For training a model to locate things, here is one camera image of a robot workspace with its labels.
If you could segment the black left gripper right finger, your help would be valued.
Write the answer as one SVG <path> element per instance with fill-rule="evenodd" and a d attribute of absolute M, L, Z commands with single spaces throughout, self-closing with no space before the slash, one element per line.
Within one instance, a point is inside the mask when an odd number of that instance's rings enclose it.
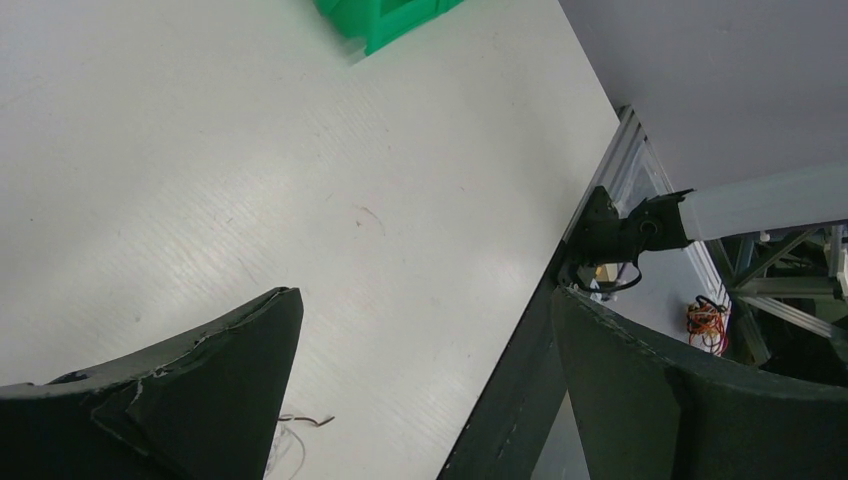
<path fill-rule="evenodd" d="M 697 350 L 570 289 L 551 320 L 594 479 L 843 479 L 847 391 Z"/>

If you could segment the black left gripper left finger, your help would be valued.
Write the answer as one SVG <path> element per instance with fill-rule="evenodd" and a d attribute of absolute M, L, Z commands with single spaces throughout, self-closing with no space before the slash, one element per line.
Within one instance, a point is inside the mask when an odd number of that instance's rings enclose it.
<path fill-rule="evenodd" d="M 259 479 L 304 307 L 277 287 L 49 383 L 1 390 L 5 479 Z"/>

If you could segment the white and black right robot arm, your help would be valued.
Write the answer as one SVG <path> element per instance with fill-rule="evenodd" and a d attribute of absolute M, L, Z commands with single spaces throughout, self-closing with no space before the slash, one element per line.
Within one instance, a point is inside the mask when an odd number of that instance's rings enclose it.
<path fill-rule="evenodd" d="M 842 224 L 847 220 L 847 166 L 819 165 L 705 190 L 642 200 L 626 216 L 606 188 L 594 187 L 565 242 L 562 286 L 593 289 L 581 270 L 639 264 L 642 253 L 755 232 Z"/>

